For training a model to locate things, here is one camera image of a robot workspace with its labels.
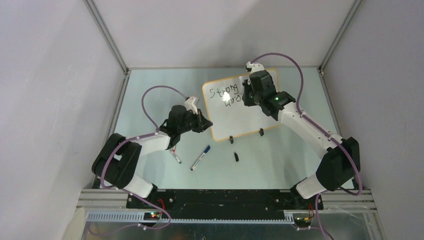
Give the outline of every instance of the white board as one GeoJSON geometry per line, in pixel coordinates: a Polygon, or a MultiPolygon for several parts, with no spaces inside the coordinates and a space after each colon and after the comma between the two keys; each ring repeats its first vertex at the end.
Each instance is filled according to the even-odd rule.
{"type": "MultiPolygon", "coordinates": [[[[277,91],[280,91],[278,73],[267,69],[277,91]]],[[[260,106],[243,104],[243,81],[249,74],[209,81],[203,84],[203,97],[208,119],[213,123],[210,128],[215,141],[227,140],[281,125],[270,116],[266,116],[260,106]]]]}

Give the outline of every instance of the table surface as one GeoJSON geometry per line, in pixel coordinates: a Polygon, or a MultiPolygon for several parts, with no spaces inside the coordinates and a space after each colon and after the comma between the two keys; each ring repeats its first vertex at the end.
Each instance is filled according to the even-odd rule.
{"type": "MultiPolygon", "coordinates": [[[[294,67],[276,68],[282,91],[296,97],[300,87],[299,72],[294,67]]],[[[304,89],[300,105],[316,121],[336,131],[323,86],[314,67],[302,67],[304,89]]],[[[243,68],[181,68],[132,70],[119,112],[115,132],[126,137],[152,133],[154,125],[144,115],[143,93],[156,85],[167,85],[186,96],[198,96],[197,107],[206,112],[202,85],[246,73],[243,68]]],[[[184,105],[184,99],[167,88],[150,91],[144,104],[158,124],[168,118],[173,105],[184,105]]],[[[264,136],[249,134],[234,139],[214,141],[211,131],[186,132],[176,145],[178,164],[169,151],[141,156],[136,173],[162,189],[289,189],[313,174],[320,159],[312,148],[291,129],[282,125],[264,131],[264,136]],[[190,168],[205,148],[210,151],[194,171],[190,168]]],[[[343,185],[352,188],[352,182],[343,185]]]]}

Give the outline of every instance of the white wall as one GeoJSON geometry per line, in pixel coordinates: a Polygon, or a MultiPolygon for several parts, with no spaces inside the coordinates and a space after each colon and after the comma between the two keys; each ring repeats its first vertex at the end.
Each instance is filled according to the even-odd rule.
{"type": "Polygon", "coordinates": [[[423,239],[424,1],[366,0],[325,80],[389,239],[423,239]]]}
{"type": "Polygon", "coordinates": [[[0,5],[0,239],[56,240],[123,74],[82,0],[0,5]]]}
{"type": "Polygon", "coordinates": [[[354,0],[96,0],[129,67],[318,66],[354,0]],[[267,66],[292,66],[267,57],[267,66]]]}

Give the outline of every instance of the pen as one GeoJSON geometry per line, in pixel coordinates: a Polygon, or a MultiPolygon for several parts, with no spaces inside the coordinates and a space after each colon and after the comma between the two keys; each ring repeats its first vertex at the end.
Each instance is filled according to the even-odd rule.
{"type": "Polygon", "coordinates": [[[191,170],[192,171],[195,169],[195,167],[199,163],[200,159],[202,159],[203,156],[209,151],[209,149],[211,149],[211,146],[208,145],[207,148],[203,151],[203,153],[199,156],[199,158],[196,160],[196,162],[191,167],[191,170]]]}

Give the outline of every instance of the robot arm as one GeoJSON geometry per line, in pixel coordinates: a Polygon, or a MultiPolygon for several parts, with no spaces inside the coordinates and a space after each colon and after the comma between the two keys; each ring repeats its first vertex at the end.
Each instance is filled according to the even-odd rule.
{"type": "Polygon", "coordinates": [[[297,194],[303,199],[309,199],[325,190],[334,191],[355,175],[349,160],[331,138],[347,150],[360,170],[359,144],[354,138],[343,139],[316,124],[327,132],[322,133],[317,126],[306,120],[306,117],[311,117],[304,110],[297,110],[296,100],[290,94],[276,91],[271,75],[261,64],[248,62],[246,69],[251,72],[249,79],[243,83],[244,105],[260,106],[265,115],[285,124],[309,143],[321,159],[316,172],[293,187],[297,194]]]}
{"type": "MultiPolygon", "coordinates": [[[[104,179],[118,189],[126,189],[131,193],[146,198],[157,187],[135,173],[140,156],[174,147],[183,133],[193,131],[202,133],[212,126],[200,109],[196,107],[198,97],[186,99],[184,106],[174,105],[169,112],[168,119],[159,127],[159,131],[148,137],[138,138],[125,143],[116,155],[120,160],[113,158],[107,167],[104,179]]],[[[91,171],[100,177],[107,159],[114,149],[126,138],[118,133],[112,134],[106,141],[94,161],[91,171]]]]}

